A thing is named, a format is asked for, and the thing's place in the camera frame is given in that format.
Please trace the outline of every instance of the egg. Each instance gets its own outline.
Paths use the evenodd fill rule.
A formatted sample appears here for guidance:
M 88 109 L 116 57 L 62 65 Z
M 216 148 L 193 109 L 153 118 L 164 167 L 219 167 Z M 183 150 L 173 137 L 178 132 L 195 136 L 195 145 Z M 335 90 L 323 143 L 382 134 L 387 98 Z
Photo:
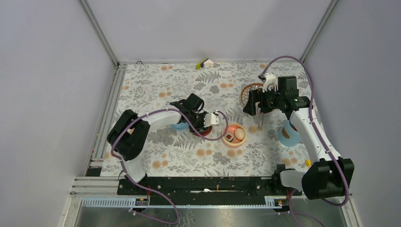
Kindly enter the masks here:
M 245 132 L 243 129 L 239 128 L 234 131 L 234 136 L 239 139 L 243 140 L 245 138 Z

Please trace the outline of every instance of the white wall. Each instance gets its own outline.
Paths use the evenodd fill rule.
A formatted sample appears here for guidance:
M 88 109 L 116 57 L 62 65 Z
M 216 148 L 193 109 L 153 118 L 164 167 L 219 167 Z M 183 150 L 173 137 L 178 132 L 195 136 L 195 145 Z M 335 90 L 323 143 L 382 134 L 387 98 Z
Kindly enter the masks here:
M 399 226 L 401 1 L 341 0 L 306 60 L 365 227 Z
M 76 0 L 0 1 L 0 226 L 58 224 L 112 71 Z
M 121 61 L 300 57 L 330 0 L 88 0 Z

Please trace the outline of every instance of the floral tablecloth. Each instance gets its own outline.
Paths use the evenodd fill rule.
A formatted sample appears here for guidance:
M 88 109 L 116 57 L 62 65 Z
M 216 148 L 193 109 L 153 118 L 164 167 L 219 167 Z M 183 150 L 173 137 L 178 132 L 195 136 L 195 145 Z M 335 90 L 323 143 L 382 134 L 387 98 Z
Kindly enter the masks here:
M 166 126 L 149 132 L 140 154 L 148 176 L 269 176 L 276 164 L 307 171 L 305 161 L 309 157 L 302 142 L 287 148 L 278 140 L 277 132 L 286 120 L 283 113 L 275 110 L 265 114 L 261 127 L 261 114 L 252 117 L 242 112 L 240 93 L 246 85 L 260 83 L 257 76 L 265 66 L 222 63 L 196 70 L 195 64 L 128 65 L 114 122 L 126 109 L 151 112 L 195 93 L 205 101 L 205 111 L 219 109 L 229 122 L 241 124 L 246 129 L 246 141 L 239 148 L 228 148 L 221 140 L 203 141 L 189 129 L 176 131 Z M 298 63 L 274 63 L 269 72 L 276 77 L 296 76 L 300 95 L 310 96 L 307 78 Z M 219 136 L 224 127 L 222 121 L 208 137 Z M 108 145 L 101 176 L 118 176 L 122 170 L 110 149 Z

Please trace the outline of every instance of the yellow-green object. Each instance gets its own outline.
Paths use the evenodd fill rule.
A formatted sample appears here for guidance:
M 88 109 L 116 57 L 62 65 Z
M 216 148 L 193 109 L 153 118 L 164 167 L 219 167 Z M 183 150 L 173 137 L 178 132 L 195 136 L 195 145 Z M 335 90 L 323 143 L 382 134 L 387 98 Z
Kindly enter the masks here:
M 202 64 L 205 62 L 205 61 L 207 61 L 208 60 L 208 58 L 205 58 L 205 59 L 203 59 L 201 62 L 199 62 L 198 64 L 196 64 L 196 69 L 198 70 L 198 69 L 200 69 L 200 68 L 202 68 Z

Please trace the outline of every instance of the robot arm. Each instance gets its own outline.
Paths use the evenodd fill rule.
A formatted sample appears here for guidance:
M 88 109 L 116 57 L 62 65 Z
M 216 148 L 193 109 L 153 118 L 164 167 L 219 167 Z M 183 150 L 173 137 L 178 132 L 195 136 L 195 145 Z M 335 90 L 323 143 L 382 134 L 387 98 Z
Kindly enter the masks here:
M 295 169 L 285 169 L 285 167 L 280 165 L 281 168 L 277 169 L 272 176 L 272 179 L 276 181 L 276 186 L 283 189 L 291 187 L 301 190 L 311 200 L 344 195 L 345 188 L 339 171 L 331 157 L 326 153 L 310 121 L 309 98 L 306 96 L 299 97 L 299 91 L 296 87 L 296 77 L 294 76 L 279 77 L 278 87 L 278 91 L 268 90 L 263 92 L 262 89 L 250 91 L 249 101 L 243 111 L 249 115 L 255 115 L 255 104 L 257 102 L 259 102 L 258 107 L 263 113 L 270 112 L 273 109 L 280 109 L 299 132 L 308 151 L 312 166 L 305 173 Z M 312 119 L 316 120 L 314 110 L 312 110 Z M 327 139 L 318 123 L 316 127 L 334 157 L 338 159 L 338 163 L 349 185 L 354 171 L 354 164 L 350 159 L 343 159 L 341 157 Z
M 216 112 L 208 113 L 203 111 L 200 113 L 204 102 L 195 94 L 191 94 L 187 99 L 172 102 L 170 105 L 172 106 L 169 109 L 176 109 L 182 112 L 200 133 L 209 130 L 212 125 L 220 125 L 220 117 Z M 110 144 L 114 144 L 124 129 L 137 118 L 138 114 L 132 110 L 124 111 L 108 134 L 107 141 Z M 135 182 L 140 181 L 145 176 L 145 170 L 138 156 L 145 145 L 149 131 L 155 131 L 167 125 L 181 122 L 186 122 L 181 114 L 176 111 L 163 110 L 140 119 L 131 127 L 131 132 L 127 131 L 123 134 L 115 147 L 115 151 L 122 157 L 126 171 Z

